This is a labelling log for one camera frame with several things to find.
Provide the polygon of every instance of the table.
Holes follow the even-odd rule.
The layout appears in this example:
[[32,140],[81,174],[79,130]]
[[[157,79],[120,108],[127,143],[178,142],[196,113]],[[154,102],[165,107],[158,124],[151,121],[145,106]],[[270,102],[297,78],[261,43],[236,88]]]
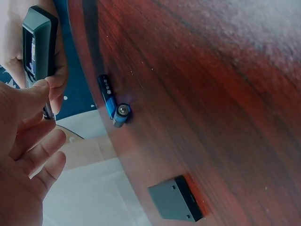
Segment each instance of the table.
[[[300,15],[295,0],[69,0],[91,92],[153,226],[301,225]],[[121,129],[103,72],[133,110]],[[205,213],[195,224],[161,219],[147,192],[180,174]]]

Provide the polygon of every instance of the handheld device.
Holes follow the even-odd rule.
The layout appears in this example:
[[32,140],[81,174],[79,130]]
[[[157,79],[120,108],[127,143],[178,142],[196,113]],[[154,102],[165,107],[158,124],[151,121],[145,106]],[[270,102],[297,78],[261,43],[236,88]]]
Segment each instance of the handheld device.
[[[55,41],[58,19],[33,6],[23,20],[23,67],[26,86],[55,73]],[[50,102],[43,108],[45,119],[54,119]]]

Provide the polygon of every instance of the black rectangular block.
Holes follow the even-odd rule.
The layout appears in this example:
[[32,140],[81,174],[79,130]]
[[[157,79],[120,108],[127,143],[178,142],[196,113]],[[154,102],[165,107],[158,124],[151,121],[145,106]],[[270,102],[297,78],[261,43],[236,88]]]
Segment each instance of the black rectangular block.
[[163,219],[197,222],[203,214],[184,176],[148,188]]

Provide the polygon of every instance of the battery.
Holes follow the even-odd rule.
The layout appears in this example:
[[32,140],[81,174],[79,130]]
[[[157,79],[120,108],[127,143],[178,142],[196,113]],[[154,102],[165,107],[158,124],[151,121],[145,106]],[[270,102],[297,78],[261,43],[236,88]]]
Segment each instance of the battery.
[[120,128],[123,126],[123,124],[128,119],[129,115],[131,113],[131,108],[127,104],[120,104],[116,108],[114,118],[113,118],[113,125],[116,128]]
[[111,88],[109,77],[106,74],[102,74],[97,77],[97,81],[109,114],[109,118],[113,119],[117,104]]

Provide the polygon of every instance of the blue fabric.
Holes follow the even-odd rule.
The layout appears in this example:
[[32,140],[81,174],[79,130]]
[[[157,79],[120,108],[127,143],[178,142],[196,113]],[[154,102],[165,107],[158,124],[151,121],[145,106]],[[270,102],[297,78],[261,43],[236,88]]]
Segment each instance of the blue fabric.
[[[56,116],[56,119],[59,120],[75,114],[95,110],[96,107],[72,39],[67,0],[54,0],[54,3],[60,17],[64,47],[69,66],[69,80],[64,92],[63,105],[60,113]],[[0,67],[0,81],[18,88],[16,83],[11,79],[11,76],[2,67]]]

